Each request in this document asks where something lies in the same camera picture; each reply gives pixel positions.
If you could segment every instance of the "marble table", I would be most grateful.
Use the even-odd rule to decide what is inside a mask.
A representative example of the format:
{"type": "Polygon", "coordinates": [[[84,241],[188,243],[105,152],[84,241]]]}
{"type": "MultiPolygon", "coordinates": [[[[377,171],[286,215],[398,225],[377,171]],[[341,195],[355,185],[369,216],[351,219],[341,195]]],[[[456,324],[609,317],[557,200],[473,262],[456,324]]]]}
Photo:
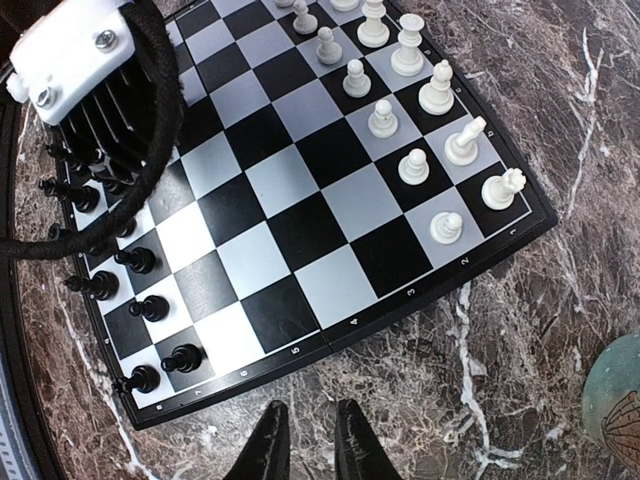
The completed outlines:
{"type": "MultiPolygon", "coordinates": [[[[186,1],[159,3],[169,13],[186,1]]],[[[401,3],[425,18],[497,111],[559,226],[353,348],[142,432],[110,394],[80,297],[62,287],[70,262],[21,262],[37,389],[69,478],[219,478],[266,404],[280,399],[291,413],[292,478],[330,479],[334,406],[347,397],[408,480],[484,469],[492,479],[623,478],[584,435],[580,394],[597,354],[639,326],[640,3],[401,3]],[[465,371],[475,375],[463,403],[465,371]]],[[[24,122],[16,229],[35,239],[61,213],[34,189],[53,162],[33,109],[24,122]]]]}

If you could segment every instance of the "black pawn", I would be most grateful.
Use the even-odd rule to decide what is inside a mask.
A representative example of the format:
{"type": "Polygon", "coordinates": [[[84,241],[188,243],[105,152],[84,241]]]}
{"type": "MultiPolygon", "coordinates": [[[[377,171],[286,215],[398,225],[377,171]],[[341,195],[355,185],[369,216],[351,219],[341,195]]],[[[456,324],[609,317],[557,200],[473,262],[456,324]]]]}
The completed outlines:
{"type": "Polygon", "coordinates": [[[73,275],[64,281],[65,286],[72,292],[82,292],[93,295],[96,300],[109,300],[118,293],[120,282],[113,273],[99,271],[93,278],[82,278],[73,275]]]}
{"type": "Polygon", "coordinates": [[[118,265],[128,266],[133,273],[149,273],[156,266],[156,256],[143,247],[136,247],[130,252],[120,250],[114,258],[118,265]]]}
{"type": "Polygon", "coordinates": [[[142,302],[130,304],[129,313],[134,317],[142,317],[149,322],[159,322],[169,315],[169,302],[163,297],[149,295],[142,302]]]}
{"type": "Polygon", "coordinates": [[[58,182],[55,178],[40,180],[38,188],[47,197],[56,197],[60,200],[69,199],[79,212],[91,212],[100,202],[100,192],[95,188],[85,185],[84,187],[70,187],[58,182]]]}
{"type": "Polygon", "coordinates": [[[190,343],[173,349],[171,356],[162,359],[162,369],[165,372],[178,370],[181,373],[193,372],[202,363],[200,349],[190,343]]]}
{"type": "Polygon", "coordinates": [[[150,393],[160,385],[160,374],[148,365],[140,365],[133,369],[131,376],[121,377],[113,384],[113,389],[120,395],[131,393],[134,389],[140,393],[150,393]]]}

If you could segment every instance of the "black rope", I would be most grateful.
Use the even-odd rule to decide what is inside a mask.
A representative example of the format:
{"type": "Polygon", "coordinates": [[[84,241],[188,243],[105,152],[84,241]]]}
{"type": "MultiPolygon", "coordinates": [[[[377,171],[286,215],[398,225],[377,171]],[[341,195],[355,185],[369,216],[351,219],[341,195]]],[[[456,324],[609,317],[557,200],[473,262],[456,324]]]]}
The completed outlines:
{"type": "Polygon", "coordinates": [[[147,164],[113,212],[72,236],[55,241],[0,239],[0,256],[26,260],[57,260],[88,251],[124,230],[142,209],[169,163],[182,123],[181,86],[173,46],[160,11],[149,0],[121,8],[136,40],[136,54],[156,82],[156,121],[147,164]]]}

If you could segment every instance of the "white pawn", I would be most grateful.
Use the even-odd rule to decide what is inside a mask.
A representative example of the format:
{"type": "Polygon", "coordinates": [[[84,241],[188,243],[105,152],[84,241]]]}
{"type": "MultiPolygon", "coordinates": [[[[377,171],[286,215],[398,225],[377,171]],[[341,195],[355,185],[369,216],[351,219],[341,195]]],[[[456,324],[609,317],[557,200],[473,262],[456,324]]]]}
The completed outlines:
{"type": "Polygon", "coordinates": [[[420,30],[424,28],[424,20],[413,13],[406,13],[400,17],[402,31],[398,34],[401,47],[391,55],[393,70],[403,77],[418,75],[424,67],[424,56],[420,52],[422,36],[420,30]]]}
{"type": "Polygon", "coordinates": [[[506,210],[516,193],[527,184],[527,178],[519,168],[510,168],[502,176],[489,177],[482,185],[482,200],[492,210],[506,210]]]}
{"type": "Polygon", "coordinates": [[[310,35],[318,28],[318,19],[309,13],[309,7],[304,0],[296,0],[293,3],[293,11],[296,19],[293,21],[293,29],[300,35],[310,35]]]}
{"type": "Polygon", "coordinates": [[[477,117],[465,125],[461,133],[451,135],[444,145],[449,161],[458,167],[470,165],[478,157],[477,139],[486,126],[485,119],[477,117]]]}
{"type": "Polygon", "coordinates": [[[358,40],[369,48],[380,48],[389,41],[389,27],[382,23],[387,9],[382,0],[365,0],[362,13],[366,21],[358,27],[358,40]]]}
{"type": "Polygon", "coordinates": [[[451,79],[453,69],[447,60],[433,68],[431,81],[420,89],[418,101],[422,109],[431,115],[444,115],[453,107],[451,79]]]}
{"type": "Polygon", "coordinates": [[[398,119],[388,100],[378,100],[369,117],[369,130],[378,138],[389,138],[398,131],[398,119]]]}
{"type": "Polygon", "coordinates": [[[320,63],[333,65],[342,58],[342,47],[334,41],[333,31],[329,27],[321,27],[318,30],[320,45],[316,49],[316,55],[320,63]]]}
{"type": "Polygon", "coordinates": [[[358,6],[360,0],[331,0],[331,6],[339,12],[350,12],[358,6]]]}
{"type": "Polygon", "coordinates": [[[414,148],[409,155],[400,160],[398,173],[404,183],[420,185],[429,178],[429,164],[424,150],[414,148]]]}
{"type": "Polygon", "coordinates": [[[362,98],[371,91],[371,79],[364,73],[364,65],[360,60],[347,63],[347,76],[344,77],[342,88],[353,98],[362,98]]]}
{"type": "Polygon", "coordinates": [[[462,235],[462,217],[455,212],[439,213],[431,220],[429,228],[433,239],[443,245],[451,245],[462,235]]]}

